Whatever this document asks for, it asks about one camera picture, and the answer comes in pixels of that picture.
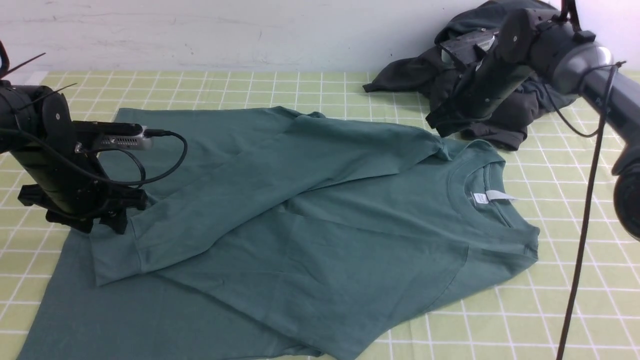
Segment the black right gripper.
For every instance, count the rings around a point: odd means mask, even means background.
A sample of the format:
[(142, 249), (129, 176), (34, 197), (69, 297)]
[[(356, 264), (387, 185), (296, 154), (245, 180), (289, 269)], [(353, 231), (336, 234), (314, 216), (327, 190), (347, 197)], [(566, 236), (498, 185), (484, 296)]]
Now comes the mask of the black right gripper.
[(551, 9), (510, 11), (482, 61), (426, 116), (430, 128), (448, 137), (489, 119), (533, 73), (550, 80), (560, 61), (557, 46), (565, 29), (560, 16)]

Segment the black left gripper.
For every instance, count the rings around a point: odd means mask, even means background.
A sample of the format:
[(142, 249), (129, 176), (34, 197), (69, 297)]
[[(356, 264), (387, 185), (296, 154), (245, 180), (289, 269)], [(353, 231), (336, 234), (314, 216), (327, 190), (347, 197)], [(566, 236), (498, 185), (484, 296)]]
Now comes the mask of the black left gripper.
[(18, 200), (46, 209), (46, 221), (82, 233), (99, 220), (123, 234), (129, 209), (147, 207), (143, 189), (114, 184), (98, 160), (99, 150), (79, 145), (65, 96), (51, 88), (10, 89), (10, 155), (34, 180)]

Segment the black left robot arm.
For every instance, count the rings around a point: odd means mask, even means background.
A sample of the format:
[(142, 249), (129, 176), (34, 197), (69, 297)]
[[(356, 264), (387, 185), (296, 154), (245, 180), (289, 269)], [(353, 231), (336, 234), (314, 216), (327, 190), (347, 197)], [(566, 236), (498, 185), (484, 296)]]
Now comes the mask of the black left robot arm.
[(116, 184), (98, 153), (148, 150), (145, 127), (109, 121), (73, 121), (65, 96), (47, 86), (1, 82), (1, 152), (9, 153), (34, 180), (18, 200), (46, 209), (46, 220), (90, 233), (95, 220), (117, 234), (127, 210), (146, 207), (146, 192)]

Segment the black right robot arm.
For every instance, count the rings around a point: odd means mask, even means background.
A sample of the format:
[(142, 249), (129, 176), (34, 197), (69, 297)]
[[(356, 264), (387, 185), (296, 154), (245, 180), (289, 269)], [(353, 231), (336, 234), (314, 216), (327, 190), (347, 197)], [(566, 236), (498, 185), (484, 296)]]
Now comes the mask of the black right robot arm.
[(624, 230), (639, 237), (639, 84), (618, 74), (608, 48), (595, 34), (567, 21), (564, 11), (521, 8), (508, 13), (483, 59), (426, 121), (447, 137), (486, 121), (530, 75), (562, 95), (585, 99), (623, 139), (612, 167), (614, 209)]

